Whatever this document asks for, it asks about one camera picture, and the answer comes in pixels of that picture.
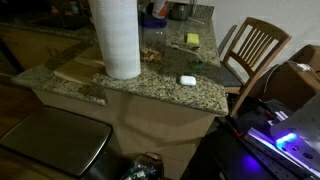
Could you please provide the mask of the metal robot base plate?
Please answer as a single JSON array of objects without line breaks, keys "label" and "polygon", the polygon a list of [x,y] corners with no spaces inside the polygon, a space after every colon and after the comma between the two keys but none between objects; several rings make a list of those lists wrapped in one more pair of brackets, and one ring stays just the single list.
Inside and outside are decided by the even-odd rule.
[{"label": "metal robot base plate", "polygon": [[250,114],[235,119],[232,115],[227,120],[233,132],[244,139],[257,157],[264,163],[275,162],[269,170],[276,174],[276,168],[284,168],[289,176],[302,179],[319,180],[319,154],[312,149],[294,131],[275,131],[275,127],[287,119],[281,112],[272,113],[264,110],[250,120]]}]

